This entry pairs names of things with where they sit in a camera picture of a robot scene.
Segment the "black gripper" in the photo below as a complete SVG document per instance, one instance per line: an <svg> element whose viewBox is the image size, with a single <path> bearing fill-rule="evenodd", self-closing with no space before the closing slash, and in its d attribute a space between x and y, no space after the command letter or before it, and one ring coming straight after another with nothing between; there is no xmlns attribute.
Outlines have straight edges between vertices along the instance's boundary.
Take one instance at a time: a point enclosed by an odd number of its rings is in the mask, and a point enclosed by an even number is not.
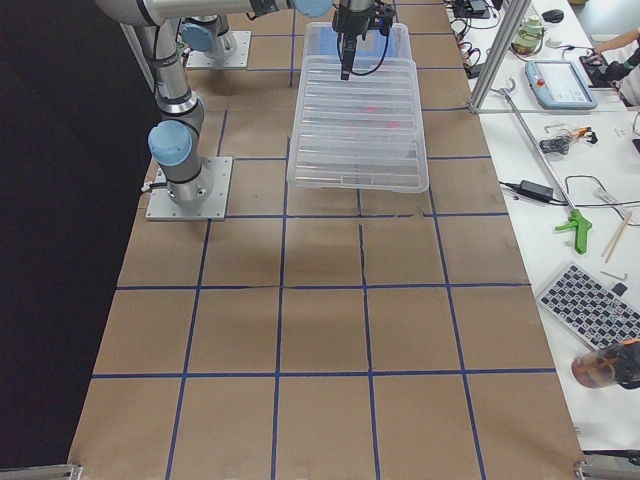
<svg viewBox="0 0 640 480"><path fill-rule="evenodd" d="M365 38L369 31L387 37L393 25L393 5L379 0L340 0L332 20L333 30L341 34L340 78L347 81L352 73L356 54L356 38Z"/></svg>

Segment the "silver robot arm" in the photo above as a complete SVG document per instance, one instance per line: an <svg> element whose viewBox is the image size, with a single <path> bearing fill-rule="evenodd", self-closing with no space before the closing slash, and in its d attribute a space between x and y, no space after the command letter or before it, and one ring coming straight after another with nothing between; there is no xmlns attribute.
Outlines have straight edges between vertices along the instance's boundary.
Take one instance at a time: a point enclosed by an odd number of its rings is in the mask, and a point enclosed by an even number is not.
<svg viewBox="0 0 640 480"><path fill-rule="evenodd" d="M295 9L309 18L334 10L332 27L342 49L341 78L353 74L357 40L370 30L387 36L394 8L383 1L99 1L99 8L115 21L131 26L153 77L154 96L163 121L148 135L152 156L161 167L171 201L182 207L203 201L213 187L197 154L204 120L204 104L191 89L179 59L176 32L171 21L205 17L212 37L226 33L227 14L245 13L257 19L285 9Z"/></svg>
<svg viewBox="0 0 640 480"><path fill-rule="evenodd" d="M181 36L192 51L218 62L223 62L237 49L226 15L189 17L183 24Z"/></svg>

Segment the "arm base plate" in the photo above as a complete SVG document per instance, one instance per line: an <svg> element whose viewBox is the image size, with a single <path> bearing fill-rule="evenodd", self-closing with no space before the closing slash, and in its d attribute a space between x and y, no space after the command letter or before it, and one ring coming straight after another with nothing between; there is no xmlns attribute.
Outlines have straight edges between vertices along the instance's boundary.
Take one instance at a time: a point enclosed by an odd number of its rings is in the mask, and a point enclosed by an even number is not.
<svg viewBox="0 0 640 480"><path fill-rule="evenodd" d="M171 183L157 168L149 193L146 219L150 221L223 221L226 216L232 157L201 157L201 171L186 184Z"/></svg>
<svg viewBox="0 0 640 480"><path fill-rule="evenodd" d="M244 70L248 66L250 31L231 31L214 40L210 51L191 51L189 70Z"/></svg>

